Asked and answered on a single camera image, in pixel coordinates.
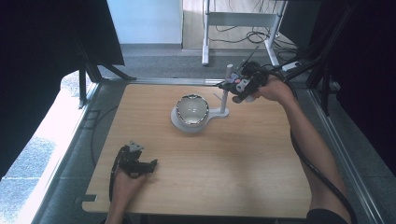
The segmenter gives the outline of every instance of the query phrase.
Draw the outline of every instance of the black sleeve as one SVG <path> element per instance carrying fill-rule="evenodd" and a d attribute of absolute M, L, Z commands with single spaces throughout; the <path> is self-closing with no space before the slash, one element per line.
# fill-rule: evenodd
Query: black sleeve
<path fill-rule="evenodd" d="M 306 224 L 347 224 L 347 222 L 327 209 L 313 209 L 306 215 Z"/>

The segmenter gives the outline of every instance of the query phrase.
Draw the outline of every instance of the human arm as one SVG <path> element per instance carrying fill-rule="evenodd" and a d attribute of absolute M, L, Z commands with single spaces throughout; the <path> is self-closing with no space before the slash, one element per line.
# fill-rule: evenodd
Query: human arm
<path fill-rule="evenodd" d="M 270 76 L 267 85 L 259 88 L 252 95 L 256 98 L 263 96 L 268 100 L 277 101 L 283 106 L 288 117 L 291 132 L 300 150 L 321 173 L 346 195 L 346 189 L 337 170 L 332 153 L 300 108 L 290 88 L 277 77 Z M 327 209 L 350 223 L 348 211 L 334 193 L 304 163 L 303 169 L 312 193 L 310 210 L 318 208 Z"/>
<path fill-rule="evenodd" d="M 110 207 L 108 208 L 106 224 L 122 223 L 129 203 L 137 194 L 146 178 L 147 175 L 141 175 L 136 179 L 131 178 L 120 167 L 117 167 L 113 197 Z"/>

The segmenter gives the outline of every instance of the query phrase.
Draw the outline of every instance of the white wall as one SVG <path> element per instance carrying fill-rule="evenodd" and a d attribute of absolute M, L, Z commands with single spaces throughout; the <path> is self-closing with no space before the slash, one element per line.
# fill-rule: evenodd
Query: white wall
<path fill-rule="evenodd" d="M 181 44 L 182 0 L 107 0 L 120 44 Z"/>

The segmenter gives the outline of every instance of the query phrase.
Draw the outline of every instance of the white metal table frame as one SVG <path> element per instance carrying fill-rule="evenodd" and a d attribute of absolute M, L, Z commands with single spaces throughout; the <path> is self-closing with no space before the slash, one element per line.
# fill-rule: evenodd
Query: white metal table frame
<path fill-rule="evenodd" d="M 274 50 L 272 48 L 276 32 L 279 28 L 283 16 L 285 5 L 288 1 L 282 1 L 276 14 L 267 13 L 240 13 L 240 12 L 210 12 L 210 0 L 205 0 L 205 30 L 202 48 L 202 65 L 209 65 L 209 26 L 256 26 L 272 27 L 270 38 L 264 40 L 265 47 L 273 66 L 279 65 Z"/>

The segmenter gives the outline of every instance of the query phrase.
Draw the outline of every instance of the table top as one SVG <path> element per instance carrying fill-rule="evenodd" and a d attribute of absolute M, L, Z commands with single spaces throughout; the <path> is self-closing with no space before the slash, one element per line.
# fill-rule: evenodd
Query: table top
<path fill-rule="evenodd" d="M 186 94 L 220 107 L 222 90 L 207 86 L 126 87 L 83 202 L 88 212 L 107 212 L 110 171 L 118 151 L 131 140 L 142 145 L 140 161 L 158 159 L 153 174 L 130 204 L 138 214 L 305 217 L 310 191 L 290 142 L 283 108 L 263 98 L 235 104 L 199 133 L 183 133 L 171 111 Z"/>

